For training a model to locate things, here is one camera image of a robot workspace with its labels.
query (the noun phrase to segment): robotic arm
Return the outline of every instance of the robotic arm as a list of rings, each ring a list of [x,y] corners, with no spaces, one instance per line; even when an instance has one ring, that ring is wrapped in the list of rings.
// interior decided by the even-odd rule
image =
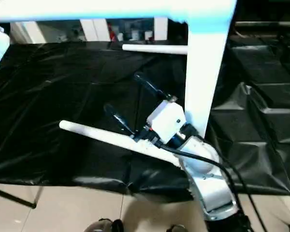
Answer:
[[[127,121],[109,104],[104,106],[105,112],[112,116],[129,136],[68,121],[61,121],[59,126],[68,131],[153,157],[157,154],[159,159],[172,162],[186,172],[189,190],[194,200],[201,203],[204,219],[210,231],[218,231],[218,229],[225,231],[227,228],[231,232],[252,231],[248,218],[238,205],[237,195],[234,195],[229,188],[228,182],[232,180],[225,179],[220,168],[215,165],[215,163],[219,164],[217,151],[186,121],[182,106],[176,103],[177,98],[158,89],[141,72],[137,72],[134,79],[162,99],[140,131],[130,129]],[[162,149],[168,153],[162,154],[160,151]],[[170,155],[174,155],[178,162],[170,159]]]

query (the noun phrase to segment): white metal frame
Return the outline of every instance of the white metal frame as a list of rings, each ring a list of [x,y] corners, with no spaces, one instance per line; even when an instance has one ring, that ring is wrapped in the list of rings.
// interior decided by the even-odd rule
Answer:
[[[106,19],[81,19],[87,41],[110,41]]]
[[[0,22],[168,16],[189,25],[185,114],[204,136],[236,0],[0,1]]]
[[[44,44],[46,40],[37,22],[15,22],[11,24],[11,33],[18,42]]]
[[[168,18],[166,17],[154,18],[154,39],[155,40],[168,39]]]

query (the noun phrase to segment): black tarp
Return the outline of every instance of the black tarp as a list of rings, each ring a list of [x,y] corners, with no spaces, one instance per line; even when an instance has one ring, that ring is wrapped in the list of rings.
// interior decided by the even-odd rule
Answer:
[[[132,74],[145,72],[184,105],[185,68],[186,56],[115,43],[11,45],[0,70],[0,183],[190,199],[173,165],[58,127],[65,119],[121,133],[103,112],[108,102],[139,129],[158,100]],[[290,194],[290,38],[229,39],[206,138],[253,193]]]

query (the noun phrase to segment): white cabinet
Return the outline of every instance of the white cabinet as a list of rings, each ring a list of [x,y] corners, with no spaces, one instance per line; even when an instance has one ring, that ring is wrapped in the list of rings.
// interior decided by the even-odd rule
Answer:
[[[11,23],[17,43],[60,43],[70,41],[166,40],[168,19],[81,19]]]

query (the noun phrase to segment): red object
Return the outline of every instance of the red object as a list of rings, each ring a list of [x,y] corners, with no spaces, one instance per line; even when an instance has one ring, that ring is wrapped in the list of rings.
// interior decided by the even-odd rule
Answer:
[[[107,23],[108,31],[110,32],[111,41],[116,41],[116,34],[112,31],[112,27],[110,23]]]

